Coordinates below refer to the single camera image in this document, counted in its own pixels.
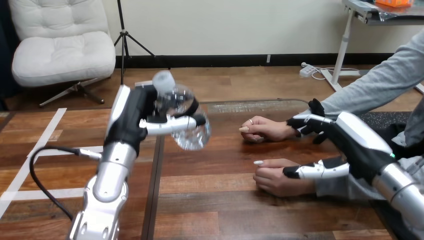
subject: plastic water bottle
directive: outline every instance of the plastic water bottle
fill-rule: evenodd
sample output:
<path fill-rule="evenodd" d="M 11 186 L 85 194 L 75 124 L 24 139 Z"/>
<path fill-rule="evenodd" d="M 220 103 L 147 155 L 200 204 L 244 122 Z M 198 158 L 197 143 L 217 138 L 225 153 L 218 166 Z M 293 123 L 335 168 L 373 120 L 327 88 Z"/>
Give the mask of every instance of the plastic water bottle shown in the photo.
<path fill-rule="evenodd" d="M 200 150 L 209 141 L 211 126 L 208 117 L 190 89 L 184 85 L 176 84 L 174 77 L 168 70 L 158 72 L 152 80 L 157 90 L 156 108 L 161 116 L 178 116 L 186 112 L 190 115 L 203 115 L 206 119 L 204 125 L 195 129 L 172 133 L 172 137 L 178 146 L 184 150 Z"/>

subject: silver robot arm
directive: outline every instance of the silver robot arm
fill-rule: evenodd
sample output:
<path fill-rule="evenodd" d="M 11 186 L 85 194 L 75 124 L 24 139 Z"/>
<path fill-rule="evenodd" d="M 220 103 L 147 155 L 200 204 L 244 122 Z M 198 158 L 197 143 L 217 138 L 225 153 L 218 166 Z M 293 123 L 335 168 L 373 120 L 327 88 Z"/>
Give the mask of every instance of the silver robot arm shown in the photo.
<path fill-rule="evenodd" d="M 116 240 L 119 215 L 128 199 L 130 176 L 146 136 L 194 129 L 205 123 L 202 116 L 167 117 L 148 122 L 154 110 L 156 90 L 131 90 L 123 85 L 113 103 L 103 153 L 87 150 L 81 155 L 99 160 L 97 174 L 84 190 L 83 209 L 74 217 L 68 240 Z"/>
<path fill-rule="evenodd" d="M 402 215 L 405 225 L 418 238 L 424 239 L 424 186 L 406 172 L 394 159 L 389 145 L 357 116 L 342 112 L 336 121 L 313 114 L 298 115 L 323 131 L 347 161 L 331 167 L 325 161 L 302 166 L 285 167 L 289 178 L 336 178 L 351 173 L 365 179 Z"/>

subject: white wall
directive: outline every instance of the white wall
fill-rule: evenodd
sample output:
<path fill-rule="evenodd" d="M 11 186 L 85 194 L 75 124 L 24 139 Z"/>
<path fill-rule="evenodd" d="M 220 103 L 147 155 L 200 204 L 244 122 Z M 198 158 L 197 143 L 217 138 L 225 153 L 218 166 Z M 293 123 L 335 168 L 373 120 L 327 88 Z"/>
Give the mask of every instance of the white wall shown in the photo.
<path fill-rule="evenodd" d="M 103 2 L 116 40 L 121 30 L 117 0 Z M 341 0 L 121 2 L 125 28 L 156 55 L 337 53 L 347 21 Z M 348 52 L 392 53 L 421 28 L 366 26 L 354 19 Z M 147 55 L 131 40 L 128 45 L 131 55 Z"/>

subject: orange object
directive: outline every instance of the orange object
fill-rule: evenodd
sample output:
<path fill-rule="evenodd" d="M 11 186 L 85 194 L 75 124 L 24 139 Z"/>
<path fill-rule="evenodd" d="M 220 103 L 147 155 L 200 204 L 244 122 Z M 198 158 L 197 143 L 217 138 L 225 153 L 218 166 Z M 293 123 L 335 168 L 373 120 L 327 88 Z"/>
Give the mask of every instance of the orange object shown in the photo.
<path fill-rule="evenodd" d="M 413 0 L 375 0 L 378 4 L 384 4 L 391 7 L 410 7 Z"/>

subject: human hand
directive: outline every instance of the human hand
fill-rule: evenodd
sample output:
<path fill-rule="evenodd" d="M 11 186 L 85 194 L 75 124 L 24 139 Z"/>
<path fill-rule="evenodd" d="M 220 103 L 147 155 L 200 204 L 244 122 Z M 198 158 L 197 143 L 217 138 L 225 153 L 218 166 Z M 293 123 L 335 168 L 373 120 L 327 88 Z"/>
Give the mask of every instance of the human hand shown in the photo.
<path fill-rule="evenodd" d="M 238 129 L 241 136 L 249 142 L 262 143 L 265 139 L 277 142 L 295 136 L 297 133 L 285 121 L 277 122 L 262 116 L 254 116 L 251 121 L 247 120 Z"/>
<path fill-rule="evenodd" d="M 283 174 L 284 167 L 299 164 L 288 159 L 255 161 L 258 167 L 253 176 L 258 188 L 277 197 L 290 197 L 315 193 L 315 183 L 309 179 L 292 179 Z"/>

